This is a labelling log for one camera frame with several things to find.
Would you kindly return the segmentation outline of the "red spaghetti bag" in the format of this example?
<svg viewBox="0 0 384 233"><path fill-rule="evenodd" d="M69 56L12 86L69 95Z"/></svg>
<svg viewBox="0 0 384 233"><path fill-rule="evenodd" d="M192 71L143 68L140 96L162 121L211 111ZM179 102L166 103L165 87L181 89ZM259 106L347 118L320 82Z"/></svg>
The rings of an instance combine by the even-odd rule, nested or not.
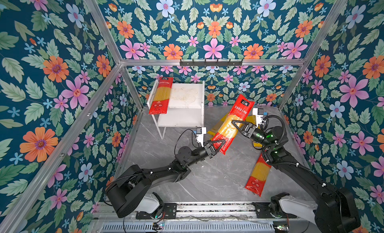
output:
<svg viewBox="0 0 384 233"><path fill-rule="evenodd" d="M245 189L261 197L270 170L271 166L266 163L263 156L260 155L245 186Z"/></svg>
<svg viewBox="0 0 384 233"><path fill-rule="evenodd" d="M159 80L154 99L151 103L149 114L157 115L167 113L173 82L173 77L162 77Z"/></svg>
<svg viewBox="0 0 384 233"><path fill-rule="evenodd" d="M235 104L226 116L224 123L212 139L212 141L217 141L214 143L216 150L219 150L223 155L226 154L228 148L231 146L234 138L239 132L238 128L244 125L241 122L246 120L254 105L254 101L246 99L242 94L238 96Z"/></svg>

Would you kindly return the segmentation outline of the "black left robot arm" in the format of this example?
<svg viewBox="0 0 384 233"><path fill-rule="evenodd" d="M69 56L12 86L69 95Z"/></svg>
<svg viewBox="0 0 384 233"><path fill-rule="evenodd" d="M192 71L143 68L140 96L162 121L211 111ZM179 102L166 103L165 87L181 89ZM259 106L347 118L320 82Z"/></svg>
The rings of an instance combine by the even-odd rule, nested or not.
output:
<svg viewBox="0 0 384 233"><path fill-rule="evenodd" d="M164 167L129 167L105 190L118 218L124 218L135 211L145 212L152 219L161 218L165 204L158 194L149 194L149 190L165 183L184 180L191 173L191 165L214 157L225 143L225 140L208 141L194 150L187 146L181 147L175 159Z"/></svg>

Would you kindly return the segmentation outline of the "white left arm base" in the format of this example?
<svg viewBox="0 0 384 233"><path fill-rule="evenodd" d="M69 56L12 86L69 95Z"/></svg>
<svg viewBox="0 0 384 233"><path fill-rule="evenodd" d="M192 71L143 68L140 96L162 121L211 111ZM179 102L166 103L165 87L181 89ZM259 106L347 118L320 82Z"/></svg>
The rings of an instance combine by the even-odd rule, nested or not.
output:
<svg viewBox="0 0 384 233"><path fill-rule="evenodd" d="M146 194L135 209L136 212L145 212L150 215L151 218L157 219L163 214L165 203L160 196L152 192Z"/></svg>

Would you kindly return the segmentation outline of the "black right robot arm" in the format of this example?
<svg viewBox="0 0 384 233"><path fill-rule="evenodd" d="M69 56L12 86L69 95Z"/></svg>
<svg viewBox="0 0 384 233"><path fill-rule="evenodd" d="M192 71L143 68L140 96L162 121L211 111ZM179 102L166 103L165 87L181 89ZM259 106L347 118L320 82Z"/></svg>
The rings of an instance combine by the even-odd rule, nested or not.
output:
<svg viewBox="0 0 384 233"><path fill-rule="evenodd" d="M279 210L313 223L322 233L350 233L361 226L353 194L346 188L327 183L300 164L284 148L288 141L285 120L277 117L280 126L259 129L252 123L232 120L231 124L244 137L261 144L265 162L281 171L304 189L311 201L299 201L290 195L279 199Z"/></svg>

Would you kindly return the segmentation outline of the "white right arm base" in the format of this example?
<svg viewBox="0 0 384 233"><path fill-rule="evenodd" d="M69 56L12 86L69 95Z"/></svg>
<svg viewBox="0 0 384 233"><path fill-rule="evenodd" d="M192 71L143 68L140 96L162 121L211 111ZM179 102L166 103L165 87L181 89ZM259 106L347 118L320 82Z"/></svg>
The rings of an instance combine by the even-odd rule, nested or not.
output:
<svg viewBox="0 0 384 233"><path fill-rule="evenodd" d="M291 214L315 224L315 211L318 204L311 200L295 198L287 193L280 193L271 197L270 211L274 216Z"/></svg>

